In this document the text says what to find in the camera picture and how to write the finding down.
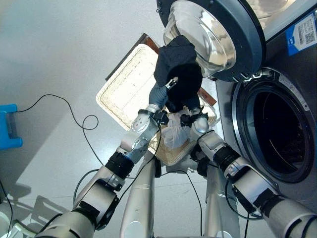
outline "white floor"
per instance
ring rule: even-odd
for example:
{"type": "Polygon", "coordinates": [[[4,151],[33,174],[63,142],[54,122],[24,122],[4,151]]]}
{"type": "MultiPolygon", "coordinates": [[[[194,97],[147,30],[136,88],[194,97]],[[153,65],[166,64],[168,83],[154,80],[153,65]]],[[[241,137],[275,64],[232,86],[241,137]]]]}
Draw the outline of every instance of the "white floor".
{"type": "MultiPolygon", "coordinates": [[[[163,45],[155,0],[0,1],[0,105],[16,103],[22,110],[45,93],[65,97],[80,123],[89,114],[99,118],[98,128],[87,136],[105,163],[124,130],[95,96],[143,32],[163,45]]],[[[39,231],[54,214],[72,208],[78,180],[100,164],[64,101],[45,98],[15,120],[24,144],[0,151],[0,179],[14,219],[39,231]]],[[[206,181],[196,173],[190,176],[205,208],[206,181]]],[[[118,237],[125,202],[94,237],[118,237]]],[[[199,235],[199,207],[185,175],[156,180],[155,208],[155,236],[199,235]]],[[[250,222],[248,234],[273,237],[264,222],[250,222]]]]}

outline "white plastic bag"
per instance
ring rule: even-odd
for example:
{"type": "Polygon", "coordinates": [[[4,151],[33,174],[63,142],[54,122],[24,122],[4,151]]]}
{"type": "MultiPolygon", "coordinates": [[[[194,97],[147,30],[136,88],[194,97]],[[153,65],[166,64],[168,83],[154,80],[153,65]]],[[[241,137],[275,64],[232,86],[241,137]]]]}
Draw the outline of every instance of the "white plastic bag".
{"type": "Polygon", "coordinates": [[[162,139],[165,146],[169,149],[182,146],[190,137],[190,128],[188,126],[180,126],[180,117],[183,114],[188,114],[188,110],[170,114],[167,127],[162,129],[162,139]]]}

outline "label sticker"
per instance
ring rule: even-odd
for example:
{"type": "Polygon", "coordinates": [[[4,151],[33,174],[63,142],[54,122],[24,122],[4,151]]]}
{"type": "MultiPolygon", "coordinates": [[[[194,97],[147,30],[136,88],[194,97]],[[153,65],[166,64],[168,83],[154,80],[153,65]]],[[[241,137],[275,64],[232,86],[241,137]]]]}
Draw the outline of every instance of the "label sticker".
{"type": "Polygon", "coordinates": [[[289,27],[285,33],[290,56],[316,44],[316,11],[289,27]]]}

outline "wire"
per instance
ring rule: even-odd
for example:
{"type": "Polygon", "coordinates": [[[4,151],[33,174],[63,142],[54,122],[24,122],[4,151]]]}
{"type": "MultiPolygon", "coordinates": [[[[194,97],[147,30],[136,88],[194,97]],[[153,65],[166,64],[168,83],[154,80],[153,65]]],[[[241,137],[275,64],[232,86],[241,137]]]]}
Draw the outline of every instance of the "wire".
{"type": "Polygon", "coordinates": [[[88,116],[86,116],[86,117],[84,118],[84,120],[83,120],[83,124],[82,124],[82,127],[81,127],[81,128],[82,128],[82,130],[83,130],[84,137],[85,137],[85,139],[86,139],[86,141],[87,141],[87,143],[88,143],[90,149],[93,151],[95,157],[96,157],[97,160],[101,163],[101,165],[104,165],[103,162],[99,159],[98,155],[95,153],[95,151],[94,151],[93,147],[91,146],[91,144],[90,144],[90,142],[89,142],[89,140],[88,140],[88,138],[87,138],[87,136],[86,136],[86,133],[85,133],[84,123],[85,123],[86,119],[87,119],[88,117],[91,117],[91,116],[95,116],[95,115],[88,115],[88,116]]]}
{"type": "Polygon", "coordinates": [[[247,238],[247,232],[248,232],[248,225],[249,225],[249,220],[247,220],[246,223],[246,228],[244,230],[244,238],[247,238]]]}
{"type": "Polygon", "coordinates": [[[84,180],[84,178],[85,178],[88,174],[91,174],[91,173],[93,173],[93,172],[97,172],[98,170],[99,170],[99,169],[90,170],[90,171],[88,171],[87,173],[85,173],[85,174],[81,177],[81,179],[80,179],[79,182],[77,183],[76,188],[75,188],[75,191],[74,191],[73,204],[75,204],[77,190],[78,190],[79,185],[81,184],[81,182],[84,180]]]}
{"type": "Polygon", "coordinates": [[[174,171],[170,171],[170,172],[167,172],[165,174],[162,174],[161,177],[166,175],[166,174],[170,174],[170,173],[174,173],[174,172],[183,172],[183,173],[185,173],[187,175],[188,179],[189,179],[189,182],[191,183],[191,185],[192,185],[192,187],[194,189],[194,192],[195,192],[196,197],[198,199],[199,208],[200,208],[200,235],[203,236],[203,210],[202,210],[202,205],[200,203],[200,199],[199,199],[199,196],[198,196],[197,191],[195,189],[195,186],[194,186],[192,180],[190,179],[188,173],[186,171],[183,171],[183,170],[174,170],[174,171]]]}
{"type": "Polygon", "coordinates": [[[94,129],[97,128],[97,126],[98,126],[98,124],[99,124],[98,117],[96,117],[95,115],[92,115],[92,116],[94,116],[94,117],[97,119],[97,124],[96,124],[94,127],[92,127],[92,128],[86,128],[86,127],[81,126],[81,125],[78,123],[78,121],[76,120],[76,117],[75,117],[75,115],[74,115],[74,112],[73,112],[73,109],[71,108],[70,103],[69,103],[66,99],[64,99],[63,97],[57,96],[57,95],[55,95],[55,94],[44,94],[43,96],[41,96],[41,97],[40,97],[32,106],[30,106],[29,108],[24,109],[24,110],[21,110],[21,111],[16,111],[16,112],[17,112],[17,113],[22,113],[22,112],[25,112],[25,111],[30,110],[30,109],[33,108],[42,98],[44,98],[44,97],[46,97],[46,96],[53,96],[53,97],[57,97],[57,98],[60,98],[60,99],[64,100],[64,101],[68,104],[68,107],[69,107],[70,112],[71,112],[71,114],[72,114],[72,116],[73,116],[73,118],[74,118],[74,121],[76,122],[76,124],[77,124],[80,128],[84,128],[85,130],[94,130],[94,129]]]}
{"type": "Polygon", "coordinates": [[[77,121],[75,115],[74,115],[74,112],[73,112],[73,109],[72,109],[70,103],[69,103],[65,98],[60,97],[60,96],[55,95],[55,94],[44,94],[44,95],[41,96],[32,106],[28,107],[27,109],[24,109],[24,110],[21,110],[21,111],[17,111],[17,113],[22,113],[22,112],[25,112],[25,111],[30,110],[30,109],[33,108],[42,98],[44,98],[44,97],[46,97],[46,96],[52,96],[52,97],[60,98],[60,99],[64,100],[64,101],[67,103],[67,105],[68,105],[68,107],[69,107],[69,109],[70,109],[70,112],[71,112],[71,114],[72,114],[72,116],[73,116],[73,119],[74,119],[75,123],[76,123],[80,128],[82,128],[83,133],[84,133],[84,136],[85,136],[85,139],[86,139],[86,141],[87,141],[87,143],[88,143],[90,149],[93,151],[93,153],[94,153],[94,155],[96,156],[97,160],[98,160],[102,165],[104,165],[104,164],[102,163],[102,161],[99,159],[98,155],[95,153],[94,149],[92,148],[92,146],[91,146],[91,144],[90,144],[90,142],[89,142],[89,140],[88,140],[88,138],[87,138],[87,136],[86,136],[86,133],[85,133],[85,130],[94,130],[94,129],[96,129],[97,126],[99,125],[99,119],[98,119],[98,117],[97,117],[96,115],[88,115],[88,116],[86,116],[86,117],[84,118],[83,122],[82,122],[82,125],[80,125],[80,124],[78,123],[78,121],[77,121]],[[96,120],[97,120],[97,124],[96,124],[94,127],[92,127],[92,128],[87,128],[87,127],[84,126],[84,123],[85,123],[86,119],[89,118],[89,117],[94,117],[94,118],[96,118],[96,120]]]}
{"type": "Polygon", "coordinates": [[[262,220],[262,219],[263,219],[262,217],[250,218],[250,217],[242,216],[240,213],[238,213],[236,210],[234,210],[234,208],[231,206],[231,204],[230,204],[230,202],[229,202],[229,199],[228,199],[228,184],[229,184],[229,180],[227,180],[227,182],[226,182],[226,186],[225,186],[225,189],[224,189],[224,194],[225,194],[226,201],[227,201],[228,206],[230,207],[230,209],[231,209],[235,214],[237,214],[239,217],[241,217],[241,218],[243,218],[243,219],[251,220],[251,221],[262,220]]]}
{"type": "Polygon", "coordinates": [[[149,162],[151,162],[154,158],[155,158],[155,155],[157,154],[157,151],[158,151],[158,149],[159,149],[159,145],[160,145],[160,140],[161,140],[161,138],[162,138],[162,131],[161,131],[161,129],[160,129],[160,125],[158,125],[158,131],[159,131],[159,140],[158,140],[158,146],[157,146],[157,149],[156,149],[156,151],[154,152],[154,154],[153,154],[153,156],[152,156],[152,158],[145,164],[145,165],[143,165],[143,167],[140,169],[140,171],[139,171],[139,173],[135,176],[135,178],[134,178],[134,180],[132,181],[132,183],[127,187],[127,189],[123,192],[123,194],[121,195],[121,197],[120,197],[120,199],[119,199],[119,201],[118,201],[118,203],[122,200],[122,198],[123,198],[123,196],[125,195],[125,193],[128,191],[128,189],[132,186],[132,184],[134,183],[134,181],[138,178],[138,176],[140,175],[140,173],[141,173],[141,171],[144,169],[144,167],[149,163],[149,162]]]}
{"type": "Polygon", "coordinates": [[[49,225],[50,223],[52,223],[52,221],[54,221],[57,217],[61,216],[61,213],[56,214],[55,216],[53,216],[47,223],[45,226],[42,227],[42,229],[40,230],[39,233],[41,233],[42,231],[44,231],[49,225]]]}
{"type": "Polygon", "coordinates": [[[306,237],[306,234],[307,234],[307,231],[308,231],[309,226],[310,226],[311,223],[312,223],[314,220],[316,220],[316,219],[317,219],[317,216],[313,216],[313,217],[311,217],[311,218],[307,221],[307,223],[306,223],[306,225],[305,225],[305,227],[304,227],[304,229],[303,229],[302,238],[305,238],[305,237],[306,237]]]}
{"type": "Polygon", "coordinates": [[[9,223],[9,227],[8,227],[8,233],[6,234],[6,238],[8,238],[8,237],[9,237],[9,232],[10,232],[10,227],[11,227],[11,224],[12,224],[13,208],[12,208],[11,202],[10,202],[10,200],[9,200],[9,198],[8,198],[8,195],[7,195],[7,193],[5,192],[5,189],[4,189],[4,186],[3,186],[2,182],[1,182],[1,180],[0,180],[0,185],[1,185],[1,188],[2,188],[2,190],[3,190],[3,193],[4,193],[5,197],[6,197],[7,201],[8,201],[8,203],[9,203],[10,210],[11,210],[11,218],[10,218],[10,223],[9,223]]]}

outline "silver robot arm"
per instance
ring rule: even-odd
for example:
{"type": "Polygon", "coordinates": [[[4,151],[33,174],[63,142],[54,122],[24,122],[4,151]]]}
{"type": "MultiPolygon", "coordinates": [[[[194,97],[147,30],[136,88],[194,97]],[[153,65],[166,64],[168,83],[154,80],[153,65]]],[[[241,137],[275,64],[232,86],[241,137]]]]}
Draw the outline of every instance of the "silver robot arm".
{"type": "Polygon", "coordinates": [[[121,190],[134,165],[146,153],[159,125],[168,122],[166,112],[161,110],[167,101],[167,91],[177,80],[177,77],[171,79],[162,88],[154,86],[149,105],[139,110],[116,152],[77,196],[73,210],[53,220],[36,238],[92,238],[95,230],[109,223],[119,203],[116,191],[121,190]]]}
{"type": "Polygon", "coordinates": [[[258,170],[235,152],[214,131],[206,132],[204,119],[192,126],[205,155],[216,162],[232,182],[233,192],[249,213],[262,215],[278,238],[315,238],[317,214],[300,203],[282,196],[258,170]]]}

